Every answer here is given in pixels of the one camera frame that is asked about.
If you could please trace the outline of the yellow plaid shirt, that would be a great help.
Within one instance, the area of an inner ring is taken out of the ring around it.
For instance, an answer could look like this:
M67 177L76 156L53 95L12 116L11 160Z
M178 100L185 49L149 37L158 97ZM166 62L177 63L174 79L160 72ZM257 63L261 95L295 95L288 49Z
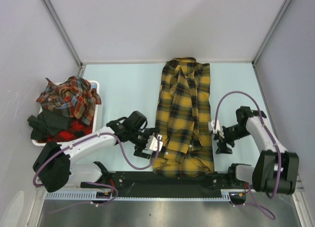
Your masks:
M155 174L196 177L214 172L210 64L174 58L162 70L156 128L163 148L153 164Z

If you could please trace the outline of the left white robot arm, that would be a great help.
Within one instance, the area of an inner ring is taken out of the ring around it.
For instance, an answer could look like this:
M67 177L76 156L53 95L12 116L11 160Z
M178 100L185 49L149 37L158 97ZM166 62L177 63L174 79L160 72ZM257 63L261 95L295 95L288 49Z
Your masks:
M104 187L109 176L100 162L79 164L84 157L108 147L120 146L124 158L124 142L134 145L134 156L149 159L148 151L158 156L163 147L162 135L158 128L148 128L147 118L139 111L133 111L128 117L112 120L101 129L76 140L58 144L46 143L32 168L35 172L32 180L35 187L44 187L53 193L65 186L76 184L89 188Z

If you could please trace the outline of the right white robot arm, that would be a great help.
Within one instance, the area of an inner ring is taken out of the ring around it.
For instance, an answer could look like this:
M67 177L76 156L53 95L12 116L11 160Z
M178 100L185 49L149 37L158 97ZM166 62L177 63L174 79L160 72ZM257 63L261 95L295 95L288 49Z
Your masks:
M227 183L239 188L244 182L255 191L268 195L290 195L295 192L299 157L289 152L267 127L263 111L241 106L236 110L237 124L225 127L219 121L208 123L210 133L217 141L216 154L232 154L235 141L251 136L260 152L255 166L233 163L228 168Z

